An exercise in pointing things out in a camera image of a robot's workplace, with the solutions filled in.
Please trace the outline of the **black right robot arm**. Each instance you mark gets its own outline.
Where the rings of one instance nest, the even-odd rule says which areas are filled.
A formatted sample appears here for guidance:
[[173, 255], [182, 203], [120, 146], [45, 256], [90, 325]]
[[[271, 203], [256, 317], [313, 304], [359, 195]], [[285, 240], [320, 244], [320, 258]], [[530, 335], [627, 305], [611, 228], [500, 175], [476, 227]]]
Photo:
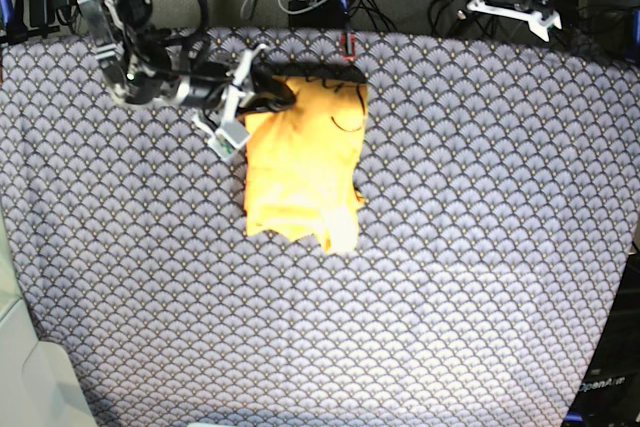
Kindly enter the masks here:
[[153, 0], [77, 0], [77, 5], [113, 100], [133, 107], [163, 100], [193, 109], [192, 122], [208, 147], [228, 161], [250, 139], [242, 117], [287, 110], [296, 97], [255, 66], [268, 48], [263, 43], [245, 49], [231, 65], [209, 61], [207, 0], [196, 1], [199, 24], [185, 36], [152, 25]]

